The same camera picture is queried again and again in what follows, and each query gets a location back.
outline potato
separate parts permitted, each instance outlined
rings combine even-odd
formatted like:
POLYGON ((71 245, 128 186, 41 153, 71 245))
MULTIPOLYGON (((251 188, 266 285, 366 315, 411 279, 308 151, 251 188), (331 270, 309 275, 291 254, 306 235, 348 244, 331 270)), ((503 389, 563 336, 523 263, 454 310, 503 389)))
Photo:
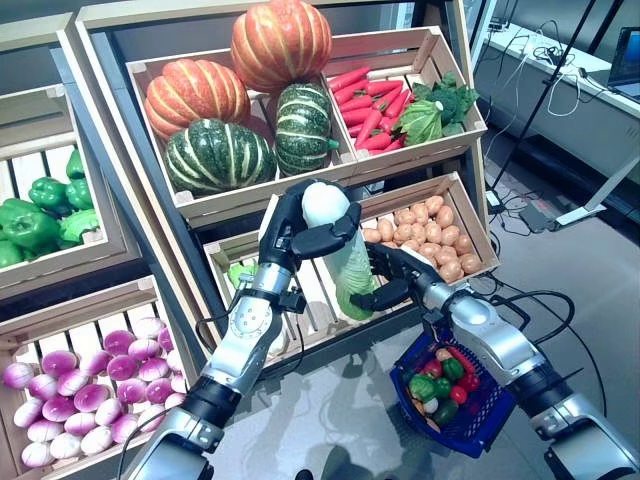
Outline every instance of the potato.
POLYGON ((442 245, 453 245, 460 236, 460 229, 455 225, 449 225, 442 229, 442 245))
POLYGON ((449 205, 440 207, 438 215, 436 215, 436 223, 440 225, 440 228, 447 228, 453 223, 453 210, 449 205))
POLYGON ((365 242, 379 243, 382 240, 382 234, 376 228, 363 228, 362 235, 365 242))
POLYGON ((378 220, 377 229, 382 236, 383 242, 390 242, 393 240, 393 224, 386 218, 378 220))

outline green vegetable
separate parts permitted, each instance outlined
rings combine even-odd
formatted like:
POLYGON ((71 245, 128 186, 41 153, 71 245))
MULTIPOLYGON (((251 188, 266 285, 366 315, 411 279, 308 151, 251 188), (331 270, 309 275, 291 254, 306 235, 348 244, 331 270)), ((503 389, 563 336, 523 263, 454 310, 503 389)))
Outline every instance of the green vegetable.
POLYGON ((194 196, 273 180, 276 155, 251 130, 217 119, 197 120, 172 135, 165 156, 171 183, 194 196))
POLYGON ((330 149, 331 103, 314 83, 294 83, 278 99, 276 144, 278 167, 286 176, 321 168, 330 149))
POLYGON ((94 209, 80 210, 60 222, 60 238, 75 245, 82 243, 82 234, 100 227, 98 215, 94 209))
POLYGON ((417 398, 421 402, 428 402, 436 396, 436 387, 433 379, 428 375, 418 373, 411 378, 409 382, 409 391, 411 396, 417 398))
POLYGON ((67 162, 67 177, 69 177, 69 180, 84 178, 84 165, 82 165, 82 158, 77 148, 71 152, 67 162))
POLYGON ((47 210, 58 217, 63 217, 69 215, 72 211, 65 194, 66 188, 67 185, 55 178, 42 177, 31 184, 29 198, 43 210, 47 210))
POLYGON ((72 180, 66 188, 66 195, 69 203, 78 210, 88 210, 93 208, 93 200, 91 199, 91 190, 86 178, 72 180))

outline bell pepper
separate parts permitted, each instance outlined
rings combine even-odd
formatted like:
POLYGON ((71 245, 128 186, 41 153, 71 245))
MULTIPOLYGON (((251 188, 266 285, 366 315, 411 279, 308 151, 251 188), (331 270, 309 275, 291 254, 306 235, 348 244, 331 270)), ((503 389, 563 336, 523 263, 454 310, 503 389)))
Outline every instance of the bell pepper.
POLYGON ((442 373, 452 382, 464 377, 464 368, 455 358, 447 358, 442 362, 442 373))
POLYGON ((78 210, 88 210, 93 208, 93 200, 91 199, 91 191, 86 178, 72 180, 67 185, 67 198, 69 203, 78 210))
POLYGON ((71 152, 67 162, 67 177, 69 177, 69 180, 84 178, 84 165, 82 165, 82 157, 80 157, 80 152, 77 148, 71 152))
POLYGON ((69 215, 71 204, 65 193, 66 185, 55 178, 42 177, 31 184, 29 198, 33 203, 59 217, 69 215))

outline green bell pepper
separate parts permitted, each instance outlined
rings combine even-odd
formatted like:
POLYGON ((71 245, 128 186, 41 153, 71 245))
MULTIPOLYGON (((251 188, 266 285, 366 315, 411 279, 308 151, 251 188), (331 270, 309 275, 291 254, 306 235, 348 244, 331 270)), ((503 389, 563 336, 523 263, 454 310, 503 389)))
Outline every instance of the green bell pepper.
POLYGON ((71 204, 67 200, 67 186, 55 178, 42 177, 31 184, 29 198, 43 210, 47 210, 59 217, 72 212, 71 204))
POLYGON ((464 368, 455 358, 447 358, 442 362, 442 373, 452 382, 464 377, 464 368))
POLYGON ((93 208, 93 200, 91 199, 91 191, 86 178, 72 180, 67 185, 67 198, 69 203, 78 210, 88 210, 93 208))
POLYGON ((82 157, 80 157, 80 152, 77 148, 71 152, 67 162, 67 177, 69 177, 69 180, 84 178, 84 165, 82 165, 82 157))
POLYGON ((20 263, 24 260, 22 250, 9 240, 0 240, 0 268, 20 263))

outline red carrot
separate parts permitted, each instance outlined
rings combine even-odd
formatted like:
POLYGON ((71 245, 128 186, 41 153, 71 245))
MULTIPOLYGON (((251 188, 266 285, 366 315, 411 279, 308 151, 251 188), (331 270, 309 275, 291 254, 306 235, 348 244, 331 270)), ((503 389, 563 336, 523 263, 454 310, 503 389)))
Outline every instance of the red carrot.
POLYGON ((356 83, 358 80, 364 78, 369 73, 371 68, 361 67, 352 70, 351 72, 343 73, 337 77, 333 77, 329 80, 329 88, 332 92, 337 92, 341 88, 348 87, 349 85, 356 83))
POLYGON ((366 88, 368 83, 369 82, 367 80, 360 80, 359 82, 352 83, 348 87, 338 90, 333 94, 333 96, 335 97, 338 105, 342 105, 343 103, 351 100, 358 90, 363 90, 364 88, 366 88))
POLYGON ((342 114, 342 119, 347 127, 353 127, 363 123, 371 113, 371 108, 359 108, 358 110, 351 110, 342 114))
POLYGON ((363 95, 361 97, 355 97, 340 105, 340 111, 344 113, 358 108, 366 108, 370 107, 372 103, 373 99, 371 98, 371 95, 363 95))
POLYGON ((382 113, 379 110, 371 109, 369 116, 362 123, 362 130, 358 133, 358 137, 356 138, 356 148, 358 148, 369 136, 371 135, 371 130, 376 128, 380 123, 380 119, 382 118, 382 113))
POLYGON ((396 99, 389 104, 387 109, 384 111, 384 114, 390 118, 397 117, 398 115, 400 115, 400 112, 403 110, 403 107, 404 107, 404 102, 408 96, 409 96, 409 90, 405 90, 401 92, 400 95, 398 95, 396 99))

